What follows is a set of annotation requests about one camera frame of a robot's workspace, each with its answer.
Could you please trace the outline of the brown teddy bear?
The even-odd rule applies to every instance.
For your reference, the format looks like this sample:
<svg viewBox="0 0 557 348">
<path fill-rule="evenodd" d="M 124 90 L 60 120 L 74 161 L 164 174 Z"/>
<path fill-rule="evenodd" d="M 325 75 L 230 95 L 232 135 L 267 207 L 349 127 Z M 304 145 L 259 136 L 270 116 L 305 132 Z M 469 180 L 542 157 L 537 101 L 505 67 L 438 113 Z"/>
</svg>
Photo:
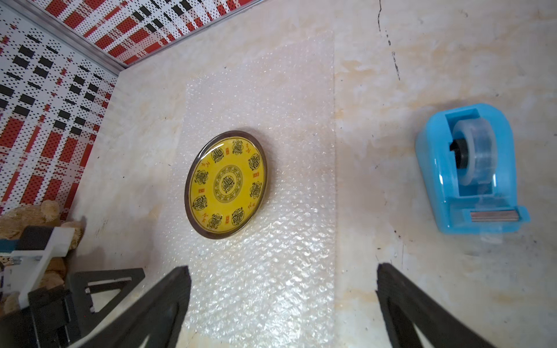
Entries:
<svg viewBox="0 0 557 348">
<path fill-rule="evenodd" d="M 63 286 L 65 258 L 84 234 L 81 221 L 61 222 L 55 201 L 1 216 L 1 315 L 29 306 L 30 293 Z"/>
</svg>

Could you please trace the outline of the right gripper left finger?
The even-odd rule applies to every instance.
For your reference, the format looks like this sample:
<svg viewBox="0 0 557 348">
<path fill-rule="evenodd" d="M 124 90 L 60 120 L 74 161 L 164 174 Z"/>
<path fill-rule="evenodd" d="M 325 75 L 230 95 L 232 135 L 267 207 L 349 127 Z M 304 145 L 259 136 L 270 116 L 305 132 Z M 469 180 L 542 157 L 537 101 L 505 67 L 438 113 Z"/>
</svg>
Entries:
<svg viewBox="0 0 557 348">
<path fill-rule="evenodd" d="M 115 291 L 95 294 L 95 306 L 103 306 Z M 139 300 L 84 347 L 175 347 L 187 314 L 191 276 L 187 266 L 174 268 Z"/>
</svg>

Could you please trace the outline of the yellow patterned dinner plate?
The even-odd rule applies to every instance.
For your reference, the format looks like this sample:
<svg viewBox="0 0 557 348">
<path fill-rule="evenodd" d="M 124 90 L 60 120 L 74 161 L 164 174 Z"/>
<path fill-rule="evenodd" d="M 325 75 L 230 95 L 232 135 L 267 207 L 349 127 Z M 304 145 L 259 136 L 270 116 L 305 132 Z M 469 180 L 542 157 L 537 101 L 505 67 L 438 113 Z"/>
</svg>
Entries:
<svg viewBox="0 0 557 348">
<path fill-rule="evenodd" d="M 268 165 L 261 143 L 231 130 L 211 139 L 197 154 L 184 189 L 193 229 L 207 239 L 225 239 L 243 229 L 261 207 Z"/>
</svg>

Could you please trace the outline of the clear bubble wrap sheet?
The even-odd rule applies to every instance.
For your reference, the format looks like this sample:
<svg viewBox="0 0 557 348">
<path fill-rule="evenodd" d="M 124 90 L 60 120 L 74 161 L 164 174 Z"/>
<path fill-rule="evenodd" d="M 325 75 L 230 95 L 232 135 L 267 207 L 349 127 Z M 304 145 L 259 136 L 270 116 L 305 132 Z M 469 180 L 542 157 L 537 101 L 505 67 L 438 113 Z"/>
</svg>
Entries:
<svg viewBox="0 0 557 348">
<path fill-rule="evenodd" d="M 200 78 L 187 88 L 184 127 L 158 221 L 161 277 L 191 272 L 180 347 L 331 347 L 336 237 L 334 48 L 331 32 Z M 184 204 L 200 149 L 241 130 L 263 146 L 261 209 L 238 233 L 200 236 Z"/>
</svg>

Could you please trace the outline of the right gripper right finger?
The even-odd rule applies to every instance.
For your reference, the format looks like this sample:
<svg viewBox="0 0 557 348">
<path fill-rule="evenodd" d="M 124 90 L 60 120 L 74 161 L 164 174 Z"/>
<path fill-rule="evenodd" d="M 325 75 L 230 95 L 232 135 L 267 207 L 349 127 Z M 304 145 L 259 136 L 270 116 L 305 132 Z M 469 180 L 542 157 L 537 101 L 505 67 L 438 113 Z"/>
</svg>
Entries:
<svg viewBox="0 0 557 348">
<path fill-rule="evenodd" d="M 377 268 L 377 297 L 393 347 L 422 347 L 422 332 L 434 347 L 491 347 L 473 330 L 390 263 Z"/>
</svg>

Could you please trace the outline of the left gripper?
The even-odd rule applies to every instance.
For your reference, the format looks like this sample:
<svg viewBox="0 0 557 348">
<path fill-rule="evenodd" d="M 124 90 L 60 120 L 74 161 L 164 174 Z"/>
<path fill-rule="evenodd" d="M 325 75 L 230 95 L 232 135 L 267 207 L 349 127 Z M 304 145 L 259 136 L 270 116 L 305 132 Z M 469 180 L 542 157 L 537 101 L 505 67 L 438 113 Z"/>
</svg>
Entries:
<svg viewBox="0 0 557 348">
<path fill-rule="evenodd" d="M 141 268 L 84 271 L 64 287 L 30 293 L 29 306 L 1 319 L 2 347 L 69 347 L 93 331 L 145 278 Z M 115 291 L 107 304 L 93 296 Z"/>
</svg>

